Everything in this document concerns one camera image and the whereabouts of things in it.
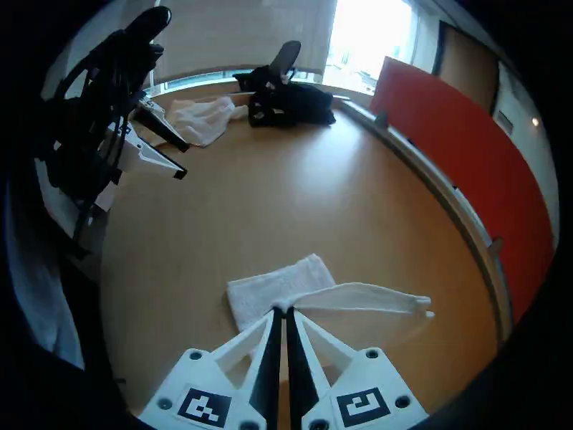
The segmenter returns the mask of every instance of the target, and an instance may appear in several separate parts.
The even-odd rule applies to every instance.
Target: red panel
[[[526,161],[487,112],[437,77],[386,58],[370,109],[427,155],[471,202],[500,253],[518,321],[553,257],[541,191]]]

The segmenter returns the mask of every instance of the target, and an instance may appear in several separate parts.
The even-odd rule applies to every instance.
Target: black bag
[[[268,66],[253,70],[244,82],[256,91],[249,100],[249,124],[252,127],[292,127],[297,123],[330,125],[336,122],[330,110],[332,94],[329,92],[311,85],[277,82]]]

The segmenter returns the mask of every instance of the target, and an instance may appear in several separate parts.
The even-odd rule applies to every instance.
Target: wooden table
[[[207,148],[169,151],[189,170],[182,181],[122,177],[101,300],[112,367],[133,411],[186,348],[212,350],[237,334],[228,281],[313,252],[338,283],[431,297],[429,326],[385,350],[428,413],[493,358],[492,304],[456,226],[384,142],[335,115],[329,128],[231,123]]]

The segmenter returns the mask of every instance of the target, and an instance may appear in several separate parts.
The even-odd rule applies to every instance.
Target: black chair
[[[298,40],[290,40],[282,45],[270,65],[257,67],[251,73],[237,73],[233,77],[239,81],[241,91],[259,91],[268,82],[274,86],[284,85],[297,73],[293,65],[299,56],[300,48]]]

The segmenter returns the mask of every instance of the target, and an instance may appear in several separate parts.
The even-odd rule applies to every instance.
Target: white towel
[[[335,285],[324,262],[311,255],[292,266],[228,283],[239,330],[272,307],[294,306],[355,349],[395,345],[418,333],[434,314],[429,297],[359,282]]]
[[[240,331],[266,314],[276,302],[334,287],[334,280],[317,255],[292,266],[228,283],[227,295]]]
[[[225,133],[229,120],[244,118],[248,114],[246,106],[235,107],[229,97],[207,103],[174,100],[166,120],[187,143],[207,146]]]

